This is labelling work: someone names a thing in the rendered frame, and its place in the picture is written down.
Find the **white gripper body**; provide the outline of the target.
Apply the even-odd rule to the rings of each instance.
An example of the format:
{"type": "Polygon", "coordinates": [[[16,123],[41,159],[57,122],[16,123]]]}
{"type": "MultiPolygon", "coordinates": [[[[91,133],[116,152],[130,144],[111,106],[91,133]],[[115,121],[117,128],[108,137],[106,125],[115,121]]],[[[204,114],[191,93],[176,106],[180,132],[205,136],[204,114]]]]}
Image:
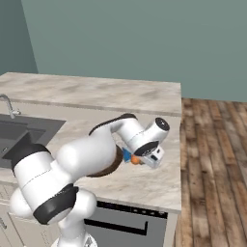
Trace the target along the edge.
{"type": "Polygon", "coordinates": [[[160,163],[160,160],[155,155],[150,156],[142,156],[141,161],[151,167],[152,169],[156,169],[160,163]]]}

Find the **brown bowl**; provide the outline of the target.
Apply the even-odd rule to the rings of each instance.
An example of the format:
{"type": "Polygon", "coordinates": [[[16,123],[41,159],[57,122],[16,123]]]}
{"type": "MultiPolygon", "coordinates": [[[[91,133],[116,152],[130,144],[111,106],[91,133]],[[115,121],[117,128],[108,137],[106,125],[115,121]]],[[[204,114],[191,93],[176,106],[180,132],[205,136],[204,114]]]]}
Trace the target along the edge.
{"type": "Polygon", "coordinates": [[[117,152],[116,152],[116,157],[115,157],[114,162],[109,167],[107,167],[106,169],[104,169],[98,173],[89,175],[89,178],[101,178],[104,176],[108,176],[109,174],[113,173],[114,171],[116,171],[118,169],[118,167],[120,166],[120,164],[122,163],[122,161],[124,159],[124,155],[123,155],[123,152],[119,146],[116,146],[116,148],[117,148],[117,152]]]}

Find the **dark grey sink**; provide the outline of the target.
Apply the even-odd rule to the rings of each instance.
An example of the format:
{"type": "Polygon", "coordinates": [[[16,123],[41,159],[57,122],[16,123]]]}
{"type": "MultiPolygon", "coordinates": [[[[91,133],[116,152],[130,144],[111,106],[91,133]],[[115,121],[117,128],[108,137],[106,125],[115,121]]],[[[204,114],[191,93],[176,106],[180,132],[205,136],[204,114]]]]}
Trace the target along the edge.
{"type": "Polygon", "coordinates": [[[11,169],[11,159],[17,148],[28,143],[47,145],[64,120],[0,114],[0,168],[11,169]]]}

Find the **pale drawer front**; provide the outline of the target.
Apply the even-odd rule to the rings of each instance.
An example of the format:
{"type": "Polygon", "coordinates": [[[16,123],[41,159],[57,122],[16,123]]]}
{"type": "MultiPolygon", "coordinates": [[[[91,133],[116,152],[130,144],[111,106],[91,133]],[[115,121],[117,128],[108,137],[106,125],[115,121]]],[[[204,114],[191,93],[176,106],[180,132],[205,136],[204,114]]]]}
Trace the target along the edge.
{"type": "Polygon", "coordinates": [[[0,183],[0,199],[8,201],[15,189],[14,184],[0,183]]]}

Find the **pale cupboard door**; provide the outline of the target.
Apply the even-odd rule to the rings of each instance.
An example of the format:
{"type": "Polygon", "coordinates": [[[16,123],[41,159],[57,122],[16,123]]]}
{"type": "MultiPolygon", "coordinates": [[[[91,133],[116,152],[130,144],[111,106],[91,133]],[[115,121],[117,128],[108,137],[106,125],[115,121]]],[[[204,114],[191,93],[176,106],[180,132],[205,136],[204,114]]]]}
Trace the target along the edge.
{"type": "Polygon", "coordinates": [[[0,203],[0,217],[7,229],[3,229],[14,247],[51,247],[59,236],[56,225],[45,226],[34,218],[24,219],[10,213],[9,205],[0,203]]]}

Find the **silver tap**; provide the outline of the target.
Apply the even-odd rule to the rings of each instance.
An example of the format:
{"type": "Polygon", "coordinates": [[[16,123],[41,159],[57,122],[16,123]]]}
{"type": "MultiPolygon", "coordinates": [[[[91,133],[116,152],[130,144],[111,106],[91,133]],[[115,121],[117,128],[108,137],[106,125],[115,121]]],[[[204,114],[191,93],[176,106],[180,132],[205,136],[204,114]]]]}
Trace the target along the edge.
{"type": "Polygon", "coordinates": [[[16,109],[16,110],[13,109],[12,103],[8,96],[6,96],[5,94],[0,94],[0,98],[3,98],[5,100],[8,110],[9,110],[10,117],[12,119],[14,119],[16,116],[21,114],[19,109],[16,109]]]}

